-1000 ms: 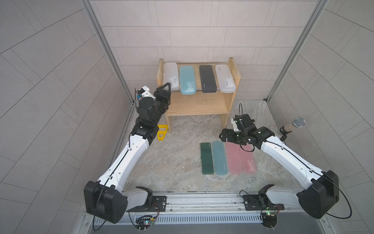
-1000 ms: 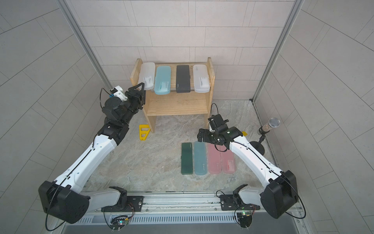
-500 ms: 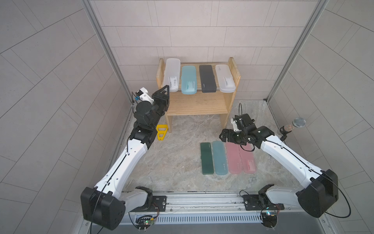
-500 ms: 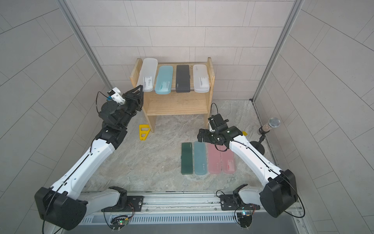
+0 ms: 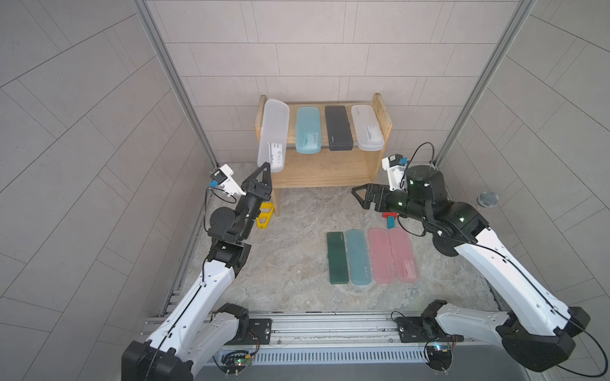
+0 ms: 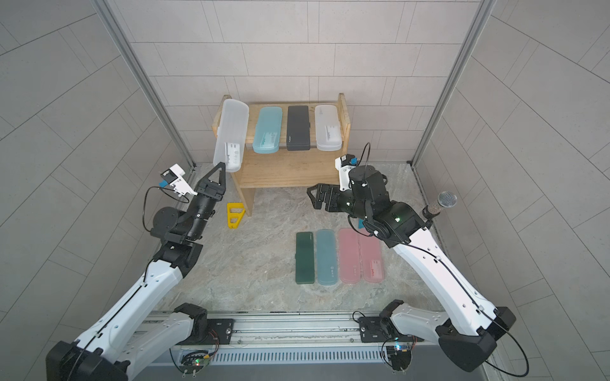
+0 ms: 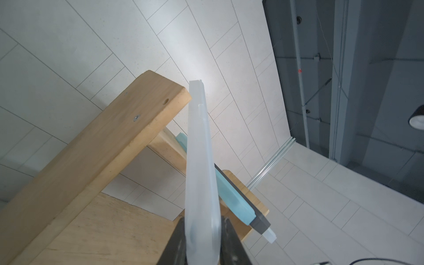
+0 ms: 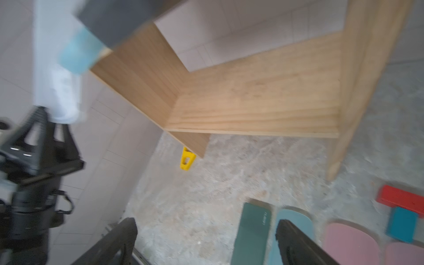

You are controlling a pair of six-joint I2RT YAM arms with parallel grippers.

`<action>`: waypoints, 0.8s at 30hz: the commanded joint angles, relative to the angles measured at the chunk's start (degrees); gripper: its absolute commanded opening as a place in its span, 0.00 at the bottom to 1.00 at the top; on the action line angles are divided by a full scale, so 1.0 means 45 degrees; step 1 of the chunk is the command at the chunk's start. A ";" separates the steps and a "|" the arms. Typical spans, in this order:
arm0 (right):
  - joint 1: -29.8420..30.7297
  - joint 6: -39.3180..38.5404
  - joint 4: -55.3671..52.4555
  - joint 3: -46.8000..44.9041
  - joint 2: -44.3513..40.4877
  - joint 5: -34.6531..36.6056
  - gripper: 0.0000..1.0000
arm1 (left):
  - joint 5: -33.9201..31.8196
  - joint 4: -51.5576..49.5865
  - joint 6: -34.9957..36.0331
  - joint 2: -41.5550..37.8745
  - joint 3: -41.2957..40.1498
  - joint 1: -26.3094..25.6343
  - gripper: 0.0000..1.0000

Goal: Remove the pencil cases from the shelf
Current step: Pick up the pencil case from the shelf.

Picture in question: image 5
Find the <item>light blue pencil case bottom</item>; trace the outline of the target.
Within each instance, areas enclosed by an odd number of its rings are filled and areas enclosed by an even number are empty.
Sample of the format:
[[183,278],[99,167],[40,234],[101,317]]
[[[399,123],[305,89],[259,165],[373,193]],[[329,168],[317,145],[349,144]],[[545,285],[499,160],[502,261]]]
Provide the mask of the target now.
[[365,233],[362,230],[348,230],[346,247],[352,284],[356,286],[371,284],[373,274]]

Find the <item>pink pencil case with label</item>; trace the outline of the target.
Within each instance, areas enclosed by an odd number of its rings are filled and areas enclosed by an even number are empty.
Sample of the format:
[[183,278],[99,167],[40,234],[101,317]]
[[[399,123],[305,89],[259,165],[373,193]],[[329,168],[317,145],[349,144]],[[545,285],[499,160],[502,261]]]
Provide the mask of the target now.
[[400,282],[414,284],[419,279],[410,235],[400,228],[389,230],[396,277]]

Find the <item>dark green pencil case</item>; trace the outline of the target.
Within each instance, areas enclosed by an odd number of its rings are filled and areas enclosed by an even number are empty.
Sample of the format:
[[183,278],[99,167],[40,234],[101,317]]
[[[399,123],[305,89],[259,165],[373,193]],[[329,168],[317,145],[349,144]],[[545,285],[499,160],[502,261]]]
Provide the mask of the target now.
[[343,232],[327,233],[327,260],[331,284],[348,284],[349,269]]

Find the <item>pink pencil case plain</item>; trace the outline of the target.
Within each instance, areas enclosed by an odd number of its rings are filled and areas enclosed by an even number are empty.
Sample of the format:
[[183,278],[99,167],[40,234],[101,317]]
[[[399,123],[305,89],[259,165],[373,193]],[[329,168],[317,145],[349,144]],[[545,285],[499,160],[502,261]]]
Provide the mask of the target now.
[[373,279],[379,284],[392,284],[395,279],[395,266],[389,232],[382,228],[368,231],[370,258]]

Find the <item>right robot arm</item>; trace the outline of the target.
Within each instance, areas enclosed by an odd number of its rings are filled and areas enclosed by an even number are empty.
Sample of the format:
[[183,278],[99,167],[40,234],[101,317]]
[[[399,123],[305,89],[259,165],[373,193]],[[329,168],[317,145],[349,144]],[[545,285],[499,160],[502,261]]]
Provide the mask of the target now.
[[391,212],[421,222],[435,248],[447,257],[463,257],[508,303],[509,311],[460,308],[437,299],[421,314],[430,339],[458,335],[495,344],[531,371],[542,372],[567,361],[574,338],[586,332],[590,317],[567,306],[535,279],[500,241],[473,206],[448,198],[441,171],[418,165],[396,177],[397,186],[354,187],[362,208]]

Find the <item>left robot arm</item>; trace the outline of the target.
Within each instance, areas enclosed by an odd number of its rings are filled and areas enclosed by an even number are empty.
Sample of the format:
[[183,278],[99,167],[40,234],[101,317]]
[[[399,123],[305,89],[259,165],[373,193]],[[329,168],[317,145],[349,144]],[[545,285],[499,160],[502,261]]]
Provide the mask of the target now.
[[133,341],[122,354],[123,380],[192,380],[225,344],[247,334],[246,308],[231,303],[212,309],[244,268],[251,247],[246,240],[273,191],[271,167],[261,164],[242,184],[223,165],[211,175],[210,190],[236,201],[205,219],[211,248],[202,271],[174,311],[144,342]]

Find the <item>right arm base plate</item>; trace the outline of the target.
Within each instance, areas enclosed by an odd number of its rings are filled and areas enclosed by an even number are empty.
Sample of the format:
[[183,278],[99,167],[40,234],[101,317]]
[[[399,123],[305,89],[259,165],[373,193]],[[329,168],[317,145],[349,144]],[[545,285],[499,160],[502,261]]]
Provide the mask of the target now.
[[421,317],[393,317],[392,320],[397,325],[401,343],[449,343],[456,344],[464,341],[462,335],[449,335],[431,319]]

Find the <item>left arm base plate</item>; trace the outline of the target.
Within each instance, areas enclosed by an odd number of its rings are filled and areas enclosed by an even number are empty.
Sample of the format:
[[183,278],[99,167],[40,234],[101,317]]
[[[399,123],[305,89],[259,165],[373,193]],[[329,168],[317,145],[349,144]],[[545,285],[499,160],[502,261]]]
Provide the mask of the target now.
[[271,333],[273,328],[273,320],[268,318],[249,319],[249,325],[247,329],[243,329],[239,326],[238,334],[236,337],[227,342],[228,346],[252,346],[256,344],[267,345],[271,340]]

